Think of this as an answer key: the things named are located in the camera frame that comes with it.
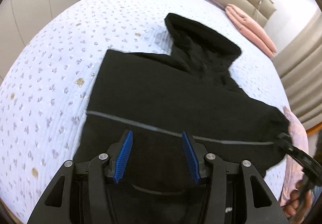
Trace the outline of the person's right hand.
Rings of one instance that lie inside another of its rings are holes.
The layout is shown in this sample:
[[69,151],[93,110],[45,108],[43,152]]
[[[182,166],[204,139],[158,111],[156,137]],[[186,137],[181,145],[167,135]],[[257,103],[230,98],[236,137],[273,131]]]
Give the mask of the person's right hand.
[[302,188],[302,180],[298,181],[295,189],[290,194],[290,199],[283,206],[283,212],[288,218],[288,222],[292,224],[302,223],[306,215],[312,208],[315,199],[312,190],[305,192],[304,199],[300,202],[300,188]]

